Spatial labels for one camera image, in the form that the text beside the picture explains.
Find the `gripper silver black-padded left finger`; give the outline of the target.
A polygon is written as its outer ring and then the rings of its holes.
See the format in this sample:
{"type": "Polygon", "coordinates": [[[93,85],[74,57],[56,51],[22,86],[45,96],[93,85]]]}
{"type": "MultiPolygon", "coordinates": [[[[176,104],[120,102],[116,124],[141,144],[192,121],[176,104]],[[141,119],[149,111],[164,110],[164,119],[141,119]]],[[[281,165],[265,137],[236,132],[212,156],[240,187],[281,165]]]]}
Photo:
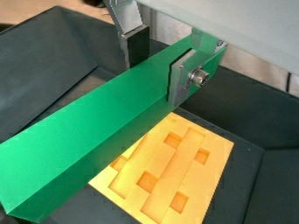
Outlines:
{"type": "Polygon", "coordinates": [[[102,0],[114,22],[125,67],[132,68],[149,55],[149,27],[142,23],[134,0],[102,0]]]}

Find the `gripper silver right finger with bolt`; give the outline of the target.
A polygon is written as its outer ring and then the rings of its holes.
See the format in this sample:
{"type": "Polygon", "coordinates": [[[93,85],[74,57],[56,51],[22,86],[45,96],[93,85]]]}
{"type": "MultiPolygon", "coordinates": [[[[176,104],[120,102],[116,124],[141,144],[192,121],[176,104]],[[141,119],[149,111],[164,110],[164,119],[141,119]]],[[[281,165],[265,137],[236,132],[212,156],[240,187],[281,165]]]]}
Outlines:
{"type": "Polygon", "coordinates": [[[172,62],[166,101],[177,107],[212,78],[227,44],[197,29],[190,30],[190,47],[172,62]]]}

